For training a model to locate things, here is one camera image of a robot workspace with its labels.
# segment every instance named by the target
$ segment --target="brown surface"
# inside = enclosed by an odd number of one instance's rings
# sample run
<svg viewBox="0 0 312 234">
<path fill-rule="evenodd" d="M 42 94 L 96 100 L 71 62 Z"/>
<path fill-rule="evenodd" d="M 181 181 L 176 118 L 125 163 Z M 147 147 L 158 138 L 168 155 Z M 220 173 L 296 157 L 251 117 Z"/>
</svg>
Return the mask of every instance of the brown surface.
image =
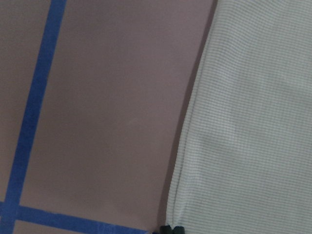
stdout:
<svg viewBox="0 0 312 234">
<path fill-rule="evenodd" d="M 23 221 L 17 221 L 15 223 L 13 234 L 79 234 L 79 233 Z"/>
<path fill-rule="evenodd" d="M 22 205 L 150 231 L 164 224 L 212 2 L 68 0 Z M 35 62 L 27 64 L 30 84 Z M 4 77 L 17 91 L 3 97 L 19 101 L 4 108 L 17 112 L 3 122 L 8 173 L 29 85 Z"/>
<path fill-rule="evenodd" d="M 50 2 L 0 1 L 0 201 L 4 201 Z"/>
</svg>

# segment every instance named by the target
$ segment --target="blue tape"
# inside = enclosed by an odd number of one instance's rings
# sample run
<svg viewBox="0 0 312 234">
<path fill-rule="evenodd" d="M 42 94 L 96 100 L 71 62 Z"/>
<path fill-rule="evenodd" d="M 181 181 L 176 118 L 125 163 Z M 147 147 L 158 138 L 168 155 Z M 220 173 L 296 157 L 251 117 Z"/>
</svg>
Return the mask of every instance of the blue tape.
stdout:
<svg viewBox="0 0 312 234">
<path fill-rule="evenodd" d="M 38 60 L 30 87 L 10 179 L 2 205 L 0 233 L 12 234 L 42 100 L 50 72 L 66 0 L 51 0 Z"/>
<path fill-rule="evenodd" d="M 86 234 L 147 234 L 147 231 L 127 228 L 64 214 L 50 213 L 34 208 L 19 206 L 16 218 L 54 228 Z"/>
</svg>

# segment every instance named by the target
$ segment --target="white fabric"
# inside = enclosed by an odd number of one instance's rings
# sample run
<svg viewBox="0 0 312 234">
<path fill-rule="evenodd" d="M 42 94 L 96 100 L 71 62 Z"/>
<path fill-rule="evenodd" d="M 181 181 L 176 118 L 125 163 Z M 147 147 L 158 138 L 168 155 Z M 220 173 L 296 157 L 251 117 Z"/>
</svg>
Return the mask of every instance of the white fabric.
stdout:
<svg viewBox="0 0 312 234">
<path fill-rule="evenodd" d="M 169 192 L 186 234 L 312 234 L 312 1 L 220 0 Z"/>
</svg>

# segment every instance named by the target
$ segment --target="white cloth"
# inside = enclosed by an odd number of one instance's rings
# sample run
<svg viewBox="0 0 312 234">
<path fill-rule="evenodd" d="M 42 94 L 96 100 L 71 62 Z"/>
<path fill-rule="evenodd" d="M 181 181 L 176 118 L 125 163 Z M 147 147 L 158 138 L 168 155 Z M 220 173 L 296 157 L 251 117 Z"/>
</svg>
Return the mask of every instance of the white cloth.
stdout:
<svg viewBox="0 0 312 234">
<path fill-rule="evenodd" d="M 312 1 L 220 0 L 171 182 L 186 234 L 312 234 Z"/>
</svg>

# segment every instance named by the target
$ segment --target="black object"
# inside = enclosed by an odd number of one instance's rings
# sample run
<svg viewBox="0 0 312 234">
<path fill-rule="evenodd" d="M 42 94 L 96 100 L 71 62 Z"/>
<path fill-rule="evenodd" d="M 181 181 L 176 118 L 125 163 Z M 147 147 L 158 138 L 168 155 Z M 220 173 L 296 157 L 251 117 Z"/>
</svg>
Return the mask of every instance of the black object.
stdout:
<svg viewBox="0 0 312 234">
<path fill-rule="evenodd" d="M 169 225 L 161 226 L 160 234 L 185 234 L 185 230 L 181 226 L 176 226 L 173 230 Z"/>
</svg>

